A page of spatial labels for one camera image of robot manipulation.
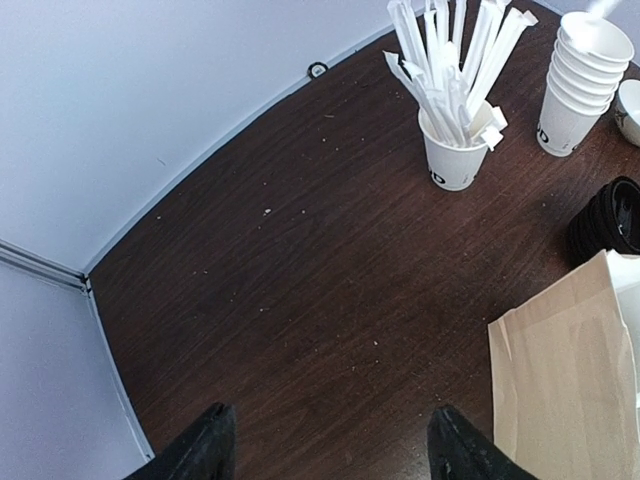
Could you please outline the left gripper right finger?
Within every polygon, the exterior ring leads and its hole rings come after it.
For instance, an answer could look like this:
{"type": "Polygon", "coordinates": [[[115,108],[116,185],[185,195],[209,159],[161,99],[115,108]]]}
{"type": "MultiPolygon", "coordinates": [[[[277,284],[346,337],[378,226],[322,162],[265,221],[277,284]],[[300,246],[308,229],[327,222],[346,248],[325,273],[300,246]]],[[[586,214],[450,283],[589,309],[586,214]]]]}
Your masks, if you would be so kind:
{"type": "Polygon", "coordinates": [[[520,467],[451,405],[432,413],[427,449],[432,479],[520,478],[520,467]]]}

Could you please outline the stack of white paper cups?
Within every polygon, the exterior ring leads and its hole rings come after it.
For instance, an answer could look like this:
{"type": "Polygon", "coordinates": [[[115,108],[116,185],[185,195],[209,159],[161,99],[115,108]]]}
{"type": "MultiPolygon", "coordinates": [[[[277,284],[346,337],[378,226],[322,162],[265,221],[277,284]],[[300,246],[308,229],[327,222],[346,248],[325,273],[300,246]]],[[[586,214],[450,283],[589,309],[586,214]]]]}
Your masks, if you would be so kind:
{"type": "Polygon", "coordinates": [[[634,55],[609,20],[584,11],[561,17],[536,130],[543,150],[560,158],[576,150],[609,110],[634,55]]]}

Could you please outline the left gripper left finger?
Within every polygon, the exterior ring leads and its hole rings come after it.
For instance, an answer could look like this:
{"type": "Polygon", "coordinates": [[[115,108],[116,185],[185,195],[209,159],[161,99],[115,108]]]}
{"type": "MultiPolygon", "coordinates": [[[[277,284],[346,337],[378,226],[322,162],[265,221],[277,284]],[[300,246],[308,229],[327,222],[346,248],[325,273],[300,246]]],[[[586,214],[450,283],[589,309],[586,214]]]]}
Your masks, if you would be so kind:
{"type": "Polygon", "coordinates": [[[235,460],[235,409],[214,403],[132,479],[233,479],[235,460]]]}

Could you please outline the brown paper bag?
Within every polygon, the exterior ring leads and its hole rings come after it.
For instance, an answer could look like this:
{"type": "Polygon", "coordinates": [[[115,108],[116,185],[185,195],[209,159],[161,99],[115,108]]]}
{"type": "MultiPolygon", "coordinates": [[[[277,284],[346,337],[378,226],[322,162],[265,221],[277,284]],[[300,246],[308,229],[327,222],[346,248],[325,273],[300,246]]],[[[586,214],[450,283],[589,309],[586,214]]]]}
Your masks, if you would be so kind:
{"type": "Polygon", "coordinates": [[[539,479],[638,478],[638,257],[599,252],[488,337],[499,449],[539,479]]]}

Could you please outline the small round wall sticker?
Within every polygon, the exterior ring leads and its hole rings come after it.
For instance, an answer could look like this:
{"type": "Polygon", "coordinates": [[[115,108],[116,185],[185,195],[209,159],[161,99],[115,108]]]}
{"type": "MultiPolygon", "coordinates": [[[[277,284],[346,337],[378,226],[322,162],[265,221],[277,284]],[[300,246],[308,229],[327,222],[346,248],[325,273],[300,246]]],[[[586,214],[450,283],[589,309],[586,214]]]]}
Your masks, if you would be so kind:
{"type": "Polygon", "coordinates": [[[328,70],[328,66],[322,62],[314,62],[307,69],[307,75],[310,79],[317,79],[328,70]]]}

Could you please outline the bundle of wrapped straws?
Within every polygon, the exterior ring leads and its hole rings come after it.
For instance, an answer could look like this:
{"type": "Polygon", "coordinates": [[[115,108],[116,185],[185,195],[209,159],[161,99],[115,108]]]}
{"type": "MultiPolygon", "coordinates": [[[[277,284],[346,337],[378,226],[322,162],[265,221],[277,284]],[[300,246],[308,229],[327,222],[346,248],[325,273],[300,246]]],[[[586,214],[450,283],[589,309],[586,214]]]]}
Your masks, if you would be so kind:
{"type": "Polygon", "coordinates": [[[501,109],[492,107],[488,120],[474,123],[522,34],[538,19],[507,1],[482,1],[465,46],[467,6],[466,1],[426,1],[420,27],[410,1],[390,1],[387,10],[401,52],[386,51],[384,58],[437,141],[492,150],[507,126],[501,109]]]}

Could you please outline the stack of black lids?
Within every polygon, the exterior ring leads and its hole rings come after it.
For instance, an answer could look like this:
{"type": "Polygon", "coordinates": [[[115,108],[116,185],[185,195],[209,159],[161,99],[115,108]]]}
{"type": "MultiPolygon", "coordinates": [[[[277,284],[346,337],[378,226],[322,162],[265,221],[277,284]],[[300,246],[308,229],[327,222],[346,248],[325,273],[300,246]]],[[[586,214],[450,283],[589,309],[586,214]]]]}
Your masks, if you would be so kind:
{"type": "Polygon", "coordinates": [[[639,184],[619,176],[604,185],[569,222],[569,263],[577,267],[601,250],[639,255],[639,184]]]}

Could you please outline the paper cup holding straws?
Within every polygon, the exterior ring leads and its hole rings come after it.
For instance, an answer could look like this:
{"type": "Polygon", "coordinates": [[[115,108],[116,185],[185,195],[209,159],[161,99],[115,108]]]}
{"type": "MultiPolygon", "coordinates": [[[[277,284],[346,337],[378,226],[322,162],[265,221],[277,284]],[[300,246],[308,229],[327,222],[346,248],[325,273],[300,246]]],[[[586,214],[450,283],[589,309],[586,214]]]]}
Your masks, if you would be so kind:
{"type": "Polygon", "coordinates": [[[426,162],[432,181],[440,188],[458,192],[468,188],[477,176],[489,146],[479,138],[480,143],[472,147],[452,147],[436,139],[426,113],[418,111],[426,162]]]}

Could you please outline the white round bowl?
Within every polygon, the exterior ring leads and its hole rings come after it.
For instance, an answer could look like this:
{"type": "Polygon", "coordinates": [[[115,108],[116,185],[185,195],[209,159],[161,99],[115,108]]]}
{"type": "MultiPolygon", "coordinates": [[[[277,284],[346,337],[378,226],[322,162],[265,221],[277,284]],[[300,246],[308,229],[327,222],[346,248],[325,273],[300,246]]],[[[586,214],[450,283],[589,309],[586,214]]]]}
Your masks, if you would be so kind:
{"type": "Polygon", "coordinates": [[[623,137],[636,147],[640,146],[639,101],[640,81],[623,81],[617,91],[614,118],[623,137]]]}

